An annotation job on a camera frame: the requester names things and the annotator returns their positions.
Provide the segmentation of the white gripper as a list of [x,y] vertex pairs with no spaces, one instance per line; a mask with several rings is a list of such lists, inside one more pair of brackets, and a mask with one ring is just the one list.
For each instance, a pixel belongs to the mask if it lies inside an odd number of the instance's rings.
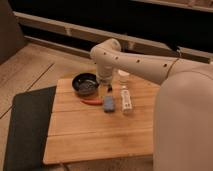
[[106,86],[108,92],[112,91],[112,78],[113,78],[112,69],[97,70],[97,81],[100,85]]

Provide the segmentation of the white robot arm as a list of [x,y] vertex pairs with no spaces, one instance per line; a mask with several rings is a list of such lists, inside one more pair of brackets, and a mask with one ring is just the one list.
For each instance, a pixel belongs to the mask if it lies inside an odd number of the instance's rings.
[[160,86],[153,115],[154,171],[213,171],[213,65],[124,53],[108,39],[90,51],[101,81],[117,68]]

